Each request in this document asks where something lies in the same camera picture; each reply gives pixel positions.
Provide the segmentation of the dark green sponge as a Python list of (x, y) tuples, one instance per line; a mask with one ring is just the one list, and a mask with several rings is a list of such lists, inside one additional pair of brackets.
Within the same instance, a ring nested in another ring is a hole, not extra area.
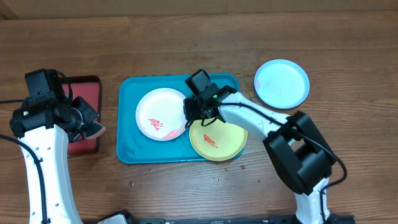
[(102, 124), (94, 121), (84, 128), (83, 134), (85, 139), (96, 139), (105, 131), (106, 128)]

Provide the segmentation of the green rimmed plate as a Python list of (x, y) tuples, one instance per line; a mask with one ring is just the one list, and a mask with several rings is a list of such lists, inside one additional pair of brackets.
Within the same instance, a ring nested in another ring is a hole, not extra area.
[(189, 138), (200, 156), (211, 161), (226, 161), (242, 153), (248, 132), (219, 120), (206, 127), (201, 125), (201, 121), (195, 121), (189, 128)]

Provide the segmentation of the white plate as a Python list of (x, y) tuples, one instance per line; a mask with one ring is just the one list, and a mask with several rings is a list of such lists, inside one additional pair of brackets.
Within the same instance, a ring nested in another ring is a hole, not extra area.
[(185, 132), (187, 120), (183, 112), (186, 96), (172, 88), (148, 92), (136, 108), (136, 123), (140, 131), (156, 141), (168, 141)]

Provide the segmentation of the light blue plate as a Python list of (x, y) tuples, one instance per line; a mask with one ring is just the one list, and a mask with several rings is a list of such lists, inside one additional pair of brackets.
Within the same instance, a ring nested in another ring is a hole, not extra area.
[(267, 105), (287, 110), (301, 105), (310, 92), (305, 70), (286, 59), (274, 59), (261, 65), (254, 76), (254, 89)]

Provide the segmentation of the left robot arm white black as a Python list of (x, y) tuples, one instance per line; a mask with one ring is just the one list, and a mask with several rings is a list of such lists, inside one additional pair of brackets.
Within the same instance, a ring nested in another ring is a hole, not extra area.
[(30, 223), (81, 223), (68, 168), (68, 145), (97, 137), (97, 111), (54, 69), (26, 73), (29, 96), (13, 111), (10, 127), (24, 156), (29, 189)]

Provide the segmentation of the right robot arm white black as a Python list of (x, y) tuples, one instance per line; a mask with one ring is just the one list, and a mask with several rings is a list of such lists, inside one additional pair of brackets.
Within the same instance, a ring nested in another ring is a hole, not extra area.
[(347, 168), (302, 111), (277, 113), (255, 104), (235, 88), (219, 88), (199, 69), (185, 81), (193, 96), (183, 102), (186, 127), (220, 120), (245, 129), (262, 142), (283, 183), (295, 194), (293, 223), (338, 223), (327, 208), (326, 191), (347, 178)]

